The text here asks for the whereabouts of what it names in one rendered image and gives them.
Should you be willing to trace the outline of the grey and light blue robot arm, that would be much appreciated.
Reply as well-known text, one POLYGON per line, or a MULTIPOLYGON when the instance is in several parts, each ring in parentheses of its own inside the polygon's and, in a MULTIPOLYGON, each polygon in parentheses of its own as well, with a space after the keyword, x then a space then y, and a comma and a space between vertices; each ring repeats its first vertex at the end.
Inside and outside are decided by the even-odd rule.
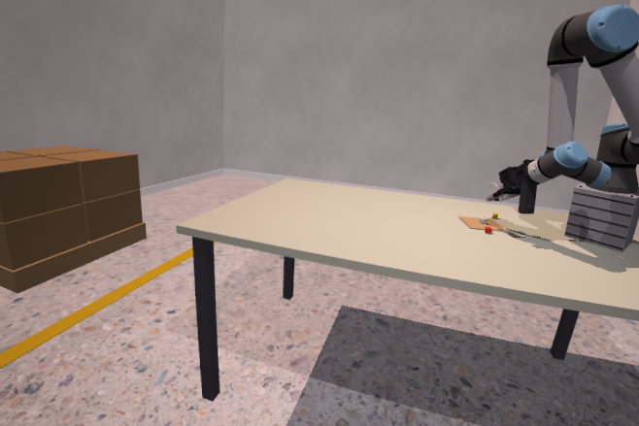
POLYGON ((605 192, 637 192, 638 41, 639 15, 626 5, 572 16, 557 28, 547 63, 551 70, 547 152, 543 150, 527 168, 534 181, 544 183, 565 175, 605 192), (578 74, 584 57, 591 68, 600 70, 627 122, 603 127, 596 160, 573 142, 578 74))

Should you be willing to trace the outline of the tan flat mat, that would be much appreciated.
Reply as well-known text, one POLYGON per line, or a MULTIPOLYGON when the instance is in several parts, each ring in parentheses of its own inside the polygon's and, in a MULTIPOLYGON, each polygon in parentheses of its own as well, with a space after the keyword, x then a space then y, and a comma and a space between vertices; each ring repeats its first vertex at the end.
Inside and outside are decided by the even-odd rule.
POLYGON ((488 223, 482 224, 480 223, 480 219, 477 217, 464 217, 459 216, 459 218, 470 228, 470 229, 478 229, 478 230, 486 230, 486 227, 491 227, 492 231, 503 231, 507 232, 505 228, 499 225, 492 219, 487 218, 488 223))

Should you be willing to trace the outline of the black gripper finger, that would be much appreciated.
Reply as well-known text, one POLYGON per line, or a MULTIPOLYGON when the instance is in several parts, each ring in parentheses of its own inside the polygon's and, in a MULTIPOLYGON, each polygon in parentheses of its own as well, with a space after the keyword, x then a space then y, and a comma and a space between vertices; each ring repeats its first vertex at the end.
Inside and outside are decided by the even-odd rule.
POLYGON ((506 193, 506 194, 505 194, 505 196, 502 196, 502 197, 500 197, 500 198, 497 198, 497 199, 496 199, 496 200, 494 200, 494 201, 502 201, 502 200, 506 200, 506 199, 509 199, 509 198, 513 198, 513 197, 518 196, 518 195, 520 195, 520 194, 507 194, 507 193, 506 193))
POLYGON ((497 185, 495 182, 493 182, 490 185, 490 191, 492 195, 488 196, 486 198, 486 201, 493 201, 499 197, 505 196, 505 194, 510 190, 512 190, 512 188, 505 188, 503 185, 497 185))

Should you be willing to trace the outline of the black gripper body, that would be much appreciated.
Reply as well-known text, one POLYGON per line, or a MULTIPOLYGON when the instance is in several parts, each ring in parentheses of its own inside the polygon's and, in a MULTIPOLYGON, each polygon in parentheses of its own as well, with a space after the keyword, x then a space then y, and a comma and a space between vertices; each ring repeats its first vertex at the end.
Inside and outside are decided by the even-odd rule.
POLYGON ((528 180, 532 184, 540 184, 534 181, 528 174, 527 168, 530 162, 534 160, 525 159, 523 164, 518 167, 508 167, 501 171, 499 174, 500 182, 503 183, 505 188, 512 188, 507 194, 521 194, 521 180, 528 180), (515 168, 515 169, 514 169, 515 168), (523 173, 524 171, 524 173, 523 173))

